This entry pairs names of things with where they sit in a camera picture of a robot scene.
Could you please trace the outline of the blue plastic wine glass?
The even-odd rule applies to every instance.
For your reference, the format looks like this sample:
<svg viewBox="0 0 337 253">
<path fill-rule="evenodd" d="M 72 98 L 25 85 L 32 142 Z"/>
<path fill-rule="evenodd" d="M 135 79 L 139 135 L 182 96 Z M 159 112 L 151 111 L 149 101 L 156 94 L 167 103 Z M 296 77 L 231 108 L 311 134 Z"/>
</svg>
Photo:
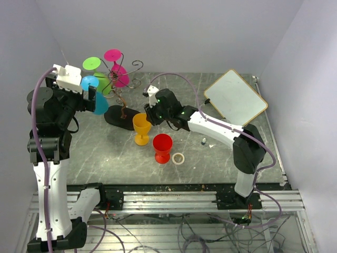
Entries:
<svg viewBox="0 0 337 253">
<path fill-rule="evenodd" d="M 107 99 L 103 96 L 102 92 L 99 91 L 100 82 L 97 77 L 93 75 L 85 76 L 81 80 L 81 87 L 84 91 L 88 91 L 89 86 L 96 88 L 96 104 L 95 111 L 93 112 L 96 115 L 104 114 L 109 107 Z"/>
</svg>

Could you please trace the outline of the orange plastic wine glass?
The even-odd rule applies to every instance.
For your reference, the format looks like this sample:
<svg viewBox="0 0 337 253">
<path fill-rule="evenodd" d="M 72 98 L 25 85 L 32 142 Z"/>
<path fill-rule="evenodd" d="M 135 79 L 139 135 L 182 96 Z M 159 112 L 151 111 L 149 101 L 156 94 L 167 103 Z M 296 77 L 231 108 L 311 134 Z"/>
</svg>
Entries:
<svg viewBox="0 0 337 253">
<path fill-rule="evenodd" d="M 139 146 L 147 145 L 150 141 L 148 133 L 152 127 L 151 123 L 147 120 L 146 113 L 138 113 L 133 117 L 133 127 L 136 132 L 134 141 Z"/>
</svg>

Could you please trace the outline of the red plastic wine glass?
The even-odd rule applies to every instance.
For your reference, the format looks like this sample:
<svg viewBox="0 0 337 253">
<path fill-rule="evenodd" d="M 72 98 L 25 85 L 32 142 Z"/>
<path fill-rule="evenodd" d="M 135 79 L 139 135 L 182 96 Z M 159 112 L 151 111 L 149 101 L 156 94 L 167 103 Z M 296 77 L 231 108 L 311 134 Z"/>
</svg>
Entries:
<svg viewBox="0 0 337 253">
<path fill-rule="evenodd" d="M 166 164 L 169 162 L 172 146 L 173 140 L 168 134 L 161 133 L 156 135 L 153 139 L 155 161 L 159 164 Z"/>
</svg>

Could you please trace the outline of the pink plastic wine glass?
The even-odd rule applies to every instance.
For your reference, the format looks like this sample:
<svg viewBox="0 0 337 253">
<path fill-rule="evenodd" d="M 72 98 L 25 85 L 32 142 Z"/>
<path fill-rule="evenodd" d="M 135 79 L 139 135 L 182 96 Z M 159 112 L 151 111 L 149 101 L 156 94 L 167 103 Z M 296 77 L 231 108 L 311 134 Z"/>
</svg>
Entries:
<svg viewBox="0 0 337 253">
<path fill-rule="evenodd" d="M 129 76 L 125 68 L 122 67 L 122 62 L 124 60 L 123 53 L 118 49 L 107 50 L 104 54 L 104 59 L 113 62 L 109 76 L 113 81 L 113 85 L 117 88 L 126 87 L 129 82 Z"/>
</svg>

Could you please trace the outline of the green plastic wine glass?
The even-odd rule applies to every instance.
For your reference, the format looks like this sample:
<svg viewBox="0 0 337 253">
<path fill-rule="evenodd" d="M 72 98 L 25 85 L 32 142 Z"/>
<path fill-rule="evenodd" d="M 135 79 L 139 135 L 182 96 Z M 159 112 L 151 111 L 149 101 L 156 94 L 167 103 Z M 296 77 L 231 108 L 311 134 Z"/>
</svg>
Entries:
<svg viewBox="0 0 337 253">
<path fill-rule="evenodd" d="M 112 85 L 107 75 L 98 71 L 101 64 L 102 60 L 100 58 L 92 56 L 85 59 L 82 66 L 85 70 L 94 72 L 93 75 L 99 81 L 97 91 L 101 92 L 104 96 L 109 96 Z"/>
</svg>

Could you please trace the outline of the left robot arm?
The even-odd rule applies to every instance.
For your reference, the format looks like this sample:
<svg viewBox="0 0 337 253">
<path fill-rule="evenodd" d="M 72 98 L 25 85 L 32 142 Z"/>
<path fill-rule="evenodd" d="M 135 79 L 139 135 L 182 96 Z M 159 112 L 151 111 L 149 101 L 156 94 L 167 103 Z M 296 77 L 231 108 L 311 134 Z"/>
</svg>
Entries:
<svg viewBox="0 0 337 253">
<path fill-rule="evenodd" d="M 67 201 L 67 171 L 72 131 L 68 129 L 77 111 L 95 110 L 96 88 L 86 99 L 80 74 L 63 77 L 53 72 L 39 79 L 27 95 L 32 117 L 27 150 L 38 185 L 39 223 L 36 236 L 27 244 L 28 252 L 55 252 L 82 248 L 87 222 L 94 209 L 107 204 L 101 183 L 84 186 L 72 208 Z"/>
</svg>

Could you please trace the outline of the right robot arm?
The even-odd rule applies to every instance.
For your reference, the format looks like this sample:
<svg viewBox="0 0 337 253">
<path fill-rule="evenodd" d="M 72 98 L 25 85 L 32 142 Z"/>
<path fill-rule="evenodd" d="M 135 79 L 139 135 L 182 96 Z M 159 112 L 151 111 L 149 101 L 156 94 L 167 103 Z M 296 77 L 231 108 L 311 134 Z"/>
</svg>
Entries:
<svg viewBox="0 0 337 253">
<path fill-rule="evenodd" d="M 143 92 L 143 96 L 148 98 L 144 109 L 152 125 L 160 125 L 165 121 L 175 131 L 184 129 L 197 132 L 232 149 L 234 165 L 239 170 L 232 202 L 237 208 L 245 208 L 251 202 L 257 167 L 266 154 L 257 128 L 252 124 L 239 126 L 225 123 L 202 114 L 201 110 L 193 106 L 182 106 L 169 89 L 159 90 L 151 85 Z"/>
</svg>

